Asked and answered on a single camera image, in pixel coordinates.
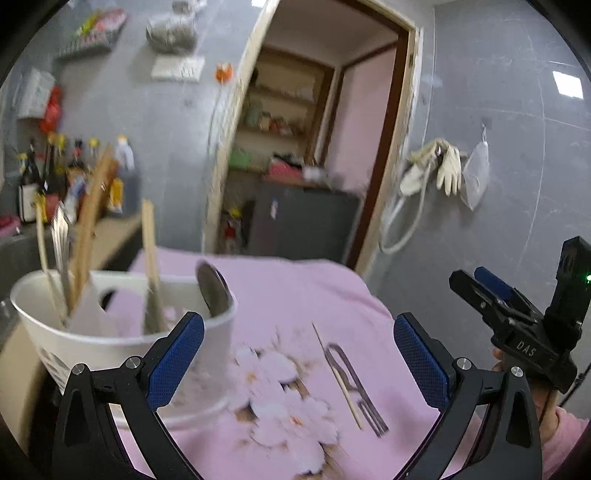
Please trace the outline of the person's right hand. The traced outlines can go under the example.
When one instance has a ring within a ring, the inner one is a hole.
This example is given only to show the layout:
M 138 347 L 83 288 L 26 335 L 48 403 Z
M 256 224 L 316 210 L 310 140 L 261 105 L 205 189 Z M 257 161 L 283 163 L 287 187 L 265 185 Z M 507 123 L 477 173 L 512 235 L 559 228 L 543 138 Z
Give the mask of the person's right hand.
M 554 436 L 560 423 L 557 413 L 558 391 L 535 383 L 530 384 L 530 390 L 538 418 L 540 440 L 545 444 Z

